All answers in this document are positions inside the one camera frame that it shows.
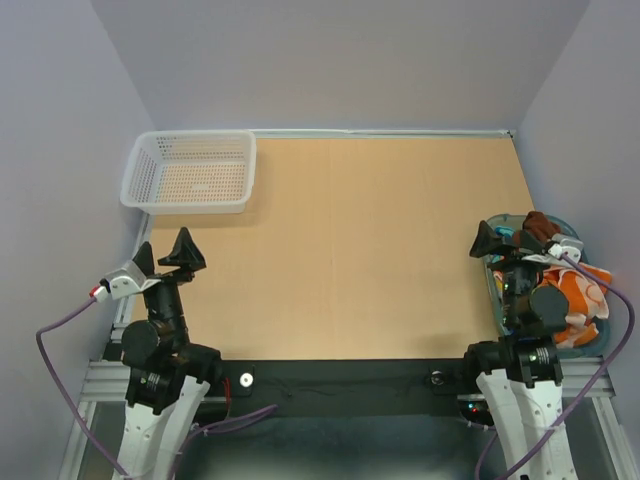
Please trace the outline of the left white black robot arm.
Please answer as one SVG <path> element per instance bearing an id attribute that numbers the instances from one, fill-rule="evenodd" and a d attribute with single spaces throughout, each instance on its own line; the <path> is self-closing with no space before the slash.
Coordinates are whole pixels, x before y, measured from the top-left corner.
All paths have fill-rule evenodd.
<path id="1" fill-rule="evenodd" d="M 146 317 L 121 337 L 121 361 L 129 368 L 125 427 L 118 462 L 122 479 L 171 479 L 174 462 L 205 394 L 222 382 L 219 350 L 191 341 L 180 297 L 206 260 L 187 228 L 171 252 L 155 259 L 144 242 L 116 281 L 141 295 Z"/>

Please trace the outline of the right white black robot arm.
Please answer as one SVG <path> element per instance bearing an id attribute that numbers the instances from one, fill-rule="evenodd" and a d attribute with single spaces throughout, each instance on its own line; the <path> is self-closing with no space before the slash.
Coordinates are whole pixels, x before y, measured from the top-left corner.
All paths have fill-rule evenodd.
<path id="1" fill-rule="evenodd" d="M 484 397 L 501 443 L 508 479 L 574 479 L 577 471 L 561 415 L 563 373 L 556 334 L 564 330 L 569 302 L 544 280 L 544 264 L 529 259 L 543 245 L 531 234 L 499 235 L 481 221 L 469 254 L 499 256 L 502 322 L 496 341 L 472 344 L 460 366 L 463 384 Z"/>

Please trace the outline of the orange Doraemon towel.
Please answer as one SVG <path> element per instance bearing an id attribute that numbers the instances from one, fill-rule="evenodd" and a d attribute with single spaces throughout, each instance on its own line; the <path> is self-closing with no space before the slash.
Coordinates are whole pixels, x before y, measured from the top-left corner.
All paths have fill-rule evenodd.
<path id="1" fill-rule="evenodd" d="M 501 263 L 491 264 L 497 281 L 502 284 Z M 562 267 L 542 265 L 540 282 L 526 296 L 502 299 L 504 328 L 514 341 L 529 342 L 559 351 L 593 339 L 598 330 L 591 321 L 606 320 L 609 307 L 605 298 L 611 274 L 580 263 Z"/>

